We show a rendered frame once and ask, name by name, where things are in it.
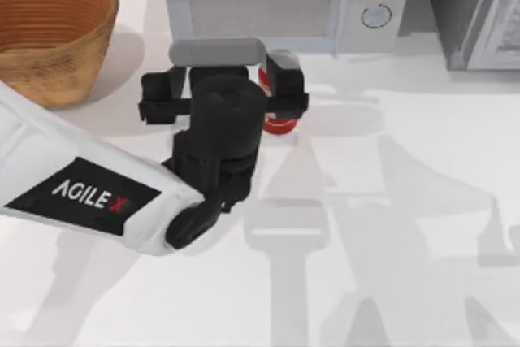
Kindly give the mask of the red can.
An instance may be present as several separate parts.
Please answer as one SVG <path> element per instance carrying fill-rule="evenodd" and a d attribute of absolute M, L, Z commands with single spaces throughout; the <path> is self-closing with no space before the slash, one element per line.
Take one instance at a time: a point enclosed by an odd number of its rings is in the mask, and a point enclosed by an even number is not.
<path fill-rule="evenodd" d="M 263 67 L 258 69 L 258 82 L 264 93 L 270 97 L 271 87 Z M 279 119 L 275 114 L 268 113 L 265 115 L 263 130 L 273 135 L 284 135 L 293 131 L 297 122 L 297 119 Z"/>

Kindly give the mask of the round microwave knob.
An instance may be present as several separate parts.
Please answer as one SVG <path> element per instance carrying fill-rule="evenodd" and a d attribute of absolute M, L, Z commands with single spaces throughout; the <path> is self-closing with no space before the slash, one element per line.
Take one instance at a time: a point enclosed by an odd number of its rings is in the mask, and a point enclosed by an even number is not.
<path fill-rule="evenodd" d="M 379 29 L 386 26 L 392 20 L 392 9 L 378 3 L 372 7 L 366 7 L 361 14 L 362 24 L 369 29 Z"/>

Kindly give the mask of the pale microwave oven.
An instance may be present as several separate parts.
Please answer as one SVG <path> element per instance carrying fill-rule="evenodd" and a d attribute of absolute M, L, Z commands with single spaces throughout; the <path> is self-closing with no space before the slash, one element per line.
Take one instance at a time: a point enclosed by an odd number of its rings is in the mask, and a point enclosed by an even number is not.
<path fill-rule="evenodd" d="M 349 0 L 339 54 L 370 54 L 392 51 L 399 33 L 405 2 L 406 0 Z M 383 3 L 392 9 L 392 20 L 383 28 L 369 29 L 361 22 L 362 11 L 366 7 L 372 7 L 378 3 Z M 329 51 L 301 51 L 292 48 L 267 47 L 292 50 L 299 53 L 332 54 L 332 48 Z"/>

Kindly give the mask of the brown woven basket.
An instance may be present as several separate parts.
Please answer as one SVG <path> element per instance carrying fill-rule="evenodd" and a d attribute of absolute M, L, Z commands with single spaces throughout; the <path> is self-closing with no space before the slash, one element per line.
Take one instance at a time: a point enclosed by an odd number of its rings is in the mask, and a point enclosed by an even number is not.
<path fill-rule="evenodd" d="M 0 0 L 0 81 L 46 108 L 81 104 L 118 11 L 119 0 Z"/>

